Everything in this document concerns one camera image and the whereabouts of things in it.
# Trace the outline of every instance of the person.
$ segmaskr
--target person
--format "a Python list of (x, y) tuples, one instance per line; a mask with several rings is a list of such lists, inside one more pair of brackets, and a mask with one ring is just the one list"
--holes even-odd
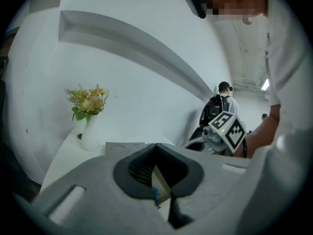
[(266, 119), (267, 117), (268, 117), (268, 115), (267, 115), (266, 113), (263, 113), (263, 114), (262, 114), (262, 118), (261, 118), (262, 121), (264, 121), (264, 119)]
[[(219, 84), (219, 92), (221, 96), (229, 96), (230, 94), (230, 85), (227, 82), (222, 82)], [(239, 112), (239, 104), (238, 102), (231, 96), (229, 96), (227, 99), (227, 102), (229, 103), (228, 111), (234, 114), (238, 114)]]
[[(266, 74), (269, 80), (269, 116), (246, 136), (247, 157), (259, 147), (275, 144), (282, 135), (313, 127), (312, 46), (297, 17), (284, 0), (200, 0), (207, 11), (230, 19), (264, 16), (267, 20)], [(243, 157), (243, 144), (234, 153)]]

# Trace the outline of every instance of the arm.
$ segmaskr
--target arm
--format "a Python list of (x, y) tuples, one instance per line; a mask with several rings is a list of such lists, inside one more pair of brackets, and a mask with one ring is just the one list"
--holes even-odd
[[(251, 158), (259, 147), (269, 145), (273, 142), (275, 132), (279, 123), (280, 105), (273, 105), (270, 108), (269, 116), (264, 119), (261, 125), (246, 136), (247, 157)], [(234, 157), (243, 157), (243, 145), (241, 144), (234, 154)]]

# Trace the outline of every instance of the yellow flower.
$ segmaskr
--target yellow flower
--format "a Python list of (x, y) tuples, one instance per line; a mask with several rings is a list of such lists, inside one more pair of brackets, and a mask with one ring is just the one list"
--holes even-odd
[(82, 103), (80, 103), (79, 108), (81, 111), (92, 111), (93, 102), (86, 98)]
[(102, 88), (101, 88), (101, 89), (99, 89), (99, 92), (100, 92), (100, 94), (101, 94), (101, 95), (104, 95), (104, 94), (106, 94), (106, 93), (107, 93), (107, 91), (106, 91), (105, 89), (102, 89)]
[(95, 89), (93, 91), (91, 91), (91, 95), (90, 96), (98, 96), (100, 95), (100, 90), (99, 89)]
[(92, 101), (95, 108), (102, 108), (102, 106), (103, 106), (102, 99), (94, 96), (94, 97), (91, 97), (90, 100)]
[(79, 98), (79, 103), (80, 103), (80, 104), (83, 103), (83, 102), (85, 101), (85, 99), (86, 99), (85, 96), (81, 96), (81, 97)]
[(79, 99), (79, 97), (80, 97), (80, 93), (77, 92), (77, 93), (73, 96), (73, 99), (74, 99), (74, 100), (77, 100), (77, 99)]
[(87, 96), (88, 95), (88, 91), (86, 91), (86, 90), (81, 91), (81, 95), (82, 96)]

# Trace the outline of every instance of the white shirt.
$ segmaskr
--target white shirt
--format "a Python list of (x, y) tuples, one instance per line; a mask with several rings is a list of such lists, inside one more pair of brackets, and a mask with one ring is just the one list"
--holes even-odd
[[(228, 96), (226, 93), (221, 93), (220, 95), (221, 96)], [(228, 111), (238, 115), (238, 112), (239, 112), (239, 104), (238, 104), (238, 102), (233, 97), (229, 97), (226, 100), (229, 103)]]
[(269, 106), (281, 105), (276, 140), (295, 129), (313, 127), (313, 52), (302, 25), (284, 0), (268, 0), (267, 26)]

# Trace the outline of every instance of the blue cable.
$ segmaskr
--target blue cable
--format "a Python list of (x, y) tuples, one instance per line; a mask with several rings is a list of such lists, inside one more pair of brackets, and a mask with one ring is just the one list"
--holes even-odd
[(157, 203), (159, 201), (160, 190), (155, 186), (152, 186), (152, 188), (156, 191), (156, 203)]

